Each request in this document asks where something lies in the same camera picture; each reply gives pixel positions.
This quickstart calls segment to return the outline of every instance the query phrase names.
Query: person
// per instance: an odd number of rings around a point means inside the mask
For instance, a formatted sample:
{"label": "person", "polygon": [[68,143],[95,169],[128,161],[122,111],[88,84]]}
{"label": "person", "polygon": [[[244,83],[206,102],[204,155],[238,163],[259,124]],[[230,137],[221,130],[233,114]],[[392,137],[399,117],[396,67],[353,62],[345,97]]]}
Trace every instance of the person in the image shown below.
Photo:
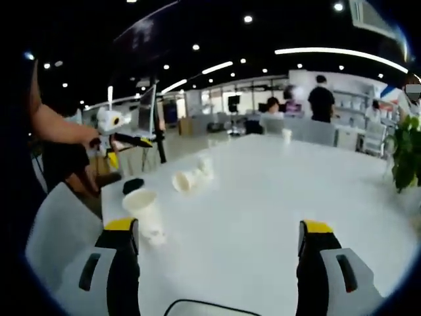
{"label": "person", "polygon": [[316,77],[317,87],[309,95],[309,103],[313,112],[312,120],[330,123],[334,115],[335,98],[327,88],[328,81],[323,75]]}
{"label": "person", "polygon": [[377,100],[374,100],[371,107],[367,108],[365,117],[367,122],[381,123],[382,116],[379,102]]}
{"label": "person", "polygon": [[398,112],[399,122],[404,122],[408,117],[418,117],[421,119],[421,104],[420,98],[414,99],[412,95],[407,92],[407,85],[409,84],[421,84],[420,80],[415,76],[413,72],[408,72],[405,78],[405,85],[402,87],[402,92],[398,95]]}
{"label": "person", "polygon": [[[38,86],[38,62],[26,60],[22,52],[11,52],[7,68],[13,71],[7,76],[3,94],[1,120],[1,144],[5,149],[1,156],[3,168],[3,280],[13,313],[62,315],[59,306],[51,299],[30,268],[24,255],[37,210],[45,198],[36,178],[28,147],[28,134],[42,140],[66,144],[82,144],[89,147],[98,138],[96,129],[66,122],[59,114],[44,105]],[[19,303],[31,297],[31,304]]]}
{"label": "person", "polygon": [[279,101],[275,97],[270,97],[267,101],[267,111],[260,115],[259,125],[264,126],[263,120],[267,118],[280,119],[284,118],[284,114],[279,112]]}

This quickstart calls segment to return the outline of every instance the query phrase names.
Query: white paper cup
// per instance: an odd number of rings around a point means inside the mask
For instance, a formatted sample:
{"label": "white paper cup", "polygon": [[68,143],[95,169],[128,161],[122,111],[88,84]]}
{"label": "white paper cup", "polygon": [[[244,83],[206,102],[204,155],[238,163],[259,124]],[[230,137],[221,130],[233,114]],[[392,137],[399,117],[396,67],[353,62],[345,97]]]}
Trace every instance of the white paper cup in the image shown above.
{"label": "white paper cup", "polygon": [[208,155],[199,156],[199,162],[197,164],[197,167],[203,173],[205,178],[208,178],[208,179],[213,178],[214,173],[213,173],[212,158],[210,158]]}
{"label": "white paper cup", "polygon": [[190,192],[196,185],[198,185],[202,177],[199,169],[191,171],[178,171],[172,177],[172,185],[179,192]]}
{"label": "white paper cup", "polygon": [[123,208],[139,221],[139,233],[150,244],[165,243],[161,212],[155,192],[146,189],[135,190],[124,197],[122,204]]}
{"label": "white paper cup", "polygon": [[285,143],[289,144],[292,138],[292,131],[284,128],[282,130],[282,138],[284,139]]}

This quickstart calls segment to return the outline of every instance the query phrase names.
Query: woman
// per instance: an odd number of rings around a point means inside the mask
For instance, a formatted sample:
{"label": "woman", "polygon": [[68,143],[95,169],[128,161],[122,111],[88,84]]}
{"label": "woman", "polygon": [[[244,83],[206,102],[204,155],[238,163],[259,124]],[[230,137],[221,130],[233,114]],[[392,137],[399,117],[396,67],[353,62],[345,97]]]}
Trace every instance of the woman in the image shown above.
{"label": "woman", "polygon": [[382,116],[380,112],[379,102],[377,100],[373,101],[371,107],[368,107],[366,110],[366,122],[381,123]]}
{"label": "woman", "polygon": [[420,80],[412,73],[408,72],[405,85],[402,87],[402,92],[398,96],[398,111],[399,111],[399,122],[402,123],[408,117],[418,117],[421,118],[421,105],[420,105],[420,96],[418,94],[417,98],[414,98],[413,95],[409,95],[407,92],[407,86],[412,84],[420,85]]}

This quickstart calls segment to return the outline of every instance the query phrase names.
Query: man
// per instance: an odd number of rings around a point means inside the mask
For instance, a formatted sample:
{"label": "man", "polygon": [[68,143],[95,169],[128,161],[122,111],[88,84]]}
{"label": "man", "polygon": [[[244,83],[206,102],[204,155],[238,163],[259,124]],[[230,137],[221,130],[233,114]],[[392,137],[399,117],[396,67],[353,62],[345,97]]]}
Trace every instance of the man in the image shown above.
{"label": "man", "polygon": [[[10,54],[1,120],[1,144],[4,155],[1,189],[2,223],[4,234],[3,280],[8,295],[4,300],[14,314],[43,311],[43,315],[60,315],[60,309],[49,299],[31,270],[24,250],[37,210],[45,198],[38,182],[29,147],[28,134],[51,142],[66,144],[89,143],[98,137],[94,128],[66,122],[60,115],[42,103],[37,76],[37,62],[25,60],[22,52]],[[31,303],[22,303],[31,297]]]}
{"label": "man", "polygon": [[325,76],[316,77],[317,87],[310,92],[309,102],[313,112],[312,120],[330,123],[334,115],[335,98],[327,88],[328,81]]}

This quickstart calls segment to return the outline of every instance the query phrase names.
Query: office desk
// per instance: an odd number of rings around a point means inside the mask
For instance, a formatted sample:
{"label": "office desk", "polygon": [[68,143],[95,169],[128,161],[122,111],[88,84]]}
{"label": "office desk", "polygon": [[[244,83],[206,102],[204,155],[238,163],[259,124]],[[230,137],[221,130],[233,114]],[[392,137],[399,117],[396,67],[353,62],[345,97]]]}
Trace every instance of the office desk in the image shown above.
{"label": "office desk", "polygon": [[[215,179],[194,194],[176,192],[172,175],[194,156],[145,174],[158,194],[166,245],[140,242],[139,306],[162,316],[179,299],[264,316],[297,307],[299,221],[328,223],[344,248],[373,270],[380,294],[399,284],[416,253],[416,236],[382,182],[385,161],[334,147],[249,135],[202,153]],[[127,217],[123,181],[103,188],[104,224]]]}

